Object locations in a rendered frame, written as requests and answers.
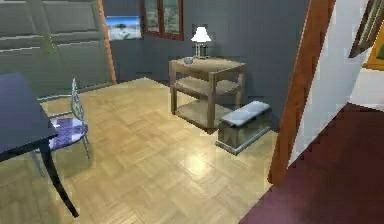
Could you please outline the wooden shelf table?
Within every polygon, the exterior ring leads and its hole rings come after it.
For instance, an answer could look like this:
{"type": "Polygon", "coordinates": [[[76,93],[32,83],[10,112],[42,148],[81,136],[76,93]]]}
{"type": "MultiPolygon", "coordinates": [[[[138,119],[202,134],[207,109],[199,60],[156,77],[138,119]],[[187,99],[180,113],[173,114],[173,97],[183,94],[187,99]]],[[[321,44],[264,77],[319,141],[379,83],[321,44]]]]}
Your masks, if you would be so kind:
{"type": "Polygon", "coordinates": [[[223,58],[194,58],[191,64],[183,59],[171,60],[171,113],[207,133],[215,132],[220,118],[231,112],[216,100],[234,94],[235,108],[241,106],[246,69],[246,63],[223,58]]]}

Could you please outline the wooden footstool with grey cushion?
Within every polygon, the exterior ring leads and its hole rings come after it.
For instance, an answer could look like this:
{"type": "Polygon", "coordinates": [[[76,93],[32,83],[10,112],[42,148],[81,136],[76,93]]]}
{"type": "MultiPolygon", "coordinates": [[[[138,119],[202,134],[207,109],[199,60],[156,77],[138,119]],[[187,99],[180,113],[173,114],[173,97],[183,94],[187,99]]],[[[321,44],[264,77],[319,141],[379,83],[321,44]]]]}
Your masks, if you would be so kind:
{"type": "Polygon", "coordinates": [[[220,119],[215,144],[238,155],[270,130],[270,105],[252,101],[220,119]]]}

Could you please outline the white shade table lamp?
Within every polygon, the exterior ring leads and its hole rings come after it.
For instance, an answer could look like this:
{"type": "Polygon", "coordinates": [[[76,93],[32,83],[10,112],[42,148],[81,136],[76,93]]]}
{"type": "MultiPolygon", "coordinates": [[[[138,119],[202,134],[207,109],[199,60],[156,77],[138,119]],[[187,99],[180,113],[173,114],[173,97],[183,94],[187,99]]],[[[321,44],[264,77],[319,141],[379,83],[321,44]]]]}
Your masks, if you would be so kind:
{"type": "Polygon", "coordinates": [[[198,27],[191,38],[191,41],[195,43],[195,58],[206,59],[207,53],[205,43],[211,41],[206,28],[204,26],[198,27]]]}

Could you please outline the red framed window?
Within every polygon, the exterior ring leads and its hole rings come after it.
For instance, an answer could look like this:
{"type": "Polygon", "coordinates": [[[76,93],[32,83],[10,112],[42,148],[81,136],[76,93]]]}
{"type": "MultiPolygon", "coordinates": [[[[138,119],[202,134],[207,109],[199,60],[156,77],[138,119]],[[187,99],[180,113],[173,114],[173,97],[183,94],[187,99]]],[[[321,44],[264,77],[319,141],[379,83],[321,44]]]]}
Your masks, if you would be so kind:
{"type": "Polygon", "coordinates": [[[140,0],[144,35],[182,41],[183,0],[140,0]]]}

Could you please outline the metal chair with blue cushion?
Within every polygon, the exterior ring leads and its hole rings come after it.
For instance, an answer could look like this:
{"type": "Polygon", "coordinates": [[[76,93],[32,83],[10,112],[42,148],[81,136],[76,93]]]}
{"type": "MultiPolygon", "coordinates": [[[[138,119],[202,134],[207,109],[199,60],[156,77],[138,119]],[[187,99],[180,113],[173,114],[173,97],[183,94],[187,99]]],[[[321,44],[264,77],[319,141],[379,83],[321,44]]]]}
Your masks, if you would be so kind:
{"type": "Polygon", "coordinates": [[[43,97],[39,98],[38,101],[44,102],[61,98],[69,98],[70,110],[49,116],[51,123],[58,133],[55,138],[49,140],[50,151],[54,152],[81,141],[87,158],[90,158],[88,150],[89,139],[87,136],[89,126],[85,120],[85,113],[75,78],[72,79],[70,94],[43,97]]]}

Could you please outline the grey panelled room door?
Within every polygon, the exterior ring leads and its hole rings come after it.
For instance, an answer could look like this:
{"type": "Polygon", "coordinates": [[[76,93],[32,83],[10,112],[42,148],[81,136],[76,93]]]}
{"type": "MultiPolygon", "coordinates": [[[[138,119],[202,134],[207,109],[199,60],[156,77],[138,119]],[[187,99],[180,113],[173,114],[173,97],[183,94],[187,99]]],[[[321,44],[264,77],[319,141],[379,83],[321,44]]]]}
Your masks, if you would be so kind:
{"type": "Polygon", "coordinates": [[[0,75],[39,96],[112,84],[98,0],[0,0],[0,75]]]}

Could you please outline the dark blue table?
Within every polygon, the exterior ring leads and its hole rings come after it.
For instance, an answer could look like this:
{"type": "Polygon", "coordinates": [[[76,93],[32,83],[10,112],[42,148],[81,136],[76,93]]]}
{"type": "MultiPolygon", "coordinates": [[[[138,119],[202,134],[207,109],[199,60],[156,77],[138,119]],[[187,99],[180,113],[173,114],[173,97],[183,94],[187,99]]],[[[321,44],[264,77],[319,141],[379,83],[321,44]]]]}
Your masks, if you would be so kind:
{"type": "Polygon", "coordinates": [[[26,79],[20,73],[0,74],[0,162],[39,149],[53,186],[77,218],[52,160],[49,140],[57,135],[26,79]]]}

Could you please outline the blue landscape wall picture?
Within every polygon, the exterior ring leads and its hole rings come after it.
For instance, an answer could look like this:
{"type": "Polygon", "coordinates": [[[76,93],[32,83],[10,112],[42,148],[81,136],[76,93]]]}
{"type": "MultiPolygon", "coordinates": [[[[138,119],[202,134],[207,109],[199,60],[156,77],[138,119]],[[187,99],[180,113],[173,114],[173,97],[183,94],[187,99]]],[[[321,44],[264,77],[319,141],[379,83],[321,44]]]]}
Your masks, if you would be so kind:
{"type": "Polygon", "coordinates": [[[142,38],[139,16],[107,16],[106,24],[110,41],[142,38]]]}

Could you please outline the yellow wall picture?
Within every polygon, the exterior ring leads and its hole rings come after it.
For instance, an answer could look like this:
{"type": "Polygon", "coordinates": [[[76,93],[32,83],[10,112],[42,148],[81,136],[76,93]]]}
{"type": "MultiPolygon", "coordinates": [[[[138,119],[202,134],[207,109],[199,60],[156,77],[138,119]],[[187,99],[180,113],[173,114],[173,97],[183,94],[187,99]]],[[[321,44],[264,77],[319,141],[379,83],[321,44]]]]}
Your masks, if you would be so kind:
{"type": "Polygon", "coordinates": [[[363,67],[371,70],[384,71],[384,30],[381,30],[372,47],[368,60],[363,67]]]}

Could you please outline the brown framed wall picture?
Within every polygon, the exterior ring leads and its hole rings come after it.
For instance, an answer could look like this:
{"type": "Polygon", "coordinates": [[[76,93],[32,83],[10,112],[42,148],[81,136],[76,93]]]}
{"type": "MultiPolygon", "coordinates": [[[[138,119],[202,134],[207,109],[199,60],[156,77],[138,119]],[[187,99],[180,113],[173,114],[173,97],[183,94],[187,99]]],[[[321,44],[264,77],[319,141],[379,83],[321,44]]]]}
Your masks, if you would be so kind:
{"type": "Polygon", "coordinates": [[[384,21],[384,0],[369,0],[353,42],[350,58],[363,53],[374,45],[384,21]]]}

